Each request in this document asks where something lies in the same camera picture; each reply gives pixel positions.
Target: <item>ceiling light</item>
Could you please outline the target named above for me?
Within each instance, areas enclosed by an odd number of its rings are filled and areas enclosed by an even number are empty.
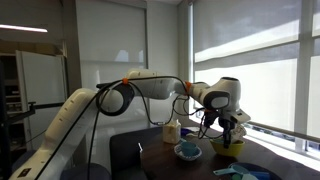
[[[4,25],[4,24],[0,24],[0,28],[21,30],[21,31],[48,32],[46,29],[41,29],[41,28],[11,26],[11,25]]]

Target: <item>black chair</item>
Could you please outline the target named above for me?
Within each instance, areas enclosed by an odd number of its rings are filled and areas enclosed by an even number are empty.
[[[112,136],[109,144],[112,179],[147,179],[141,169],[138,143],[143,148],[144,144],[161,132],[161,127],[155,127]]]

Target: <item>sunlight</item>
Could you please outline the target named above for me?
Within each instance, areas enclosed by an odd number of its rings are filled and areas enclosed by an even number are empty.
[[[226,44],[212,47],[195,53],[195,62],[206,61],[212,58],[220,58],[233,54],[261,49],[277,44],[298,40],[299,20],[295,20],[257,34],[252,34]]]

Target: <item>door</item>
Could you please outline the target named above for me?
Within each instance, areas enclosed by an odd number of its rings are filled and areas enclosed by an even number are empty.
[[[45,131],[66,100],[65,66],[62,57],[16,51],[23,111],[36,102],[36,113],[24,120],[26,141]],[[43,135],[27,144],[38,149]]]

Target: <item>yellow bowl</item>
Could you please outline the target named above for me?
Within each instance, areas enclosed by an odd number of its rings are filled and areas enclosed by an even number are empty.
[[[226,149],[223,147],[222,139],[210,139],[210,143],[217,154],[220,154],[222,156],[232,156],[232,157],[239,155],[244,145],[244,141],[238,140],[230,144],[229,148]]]

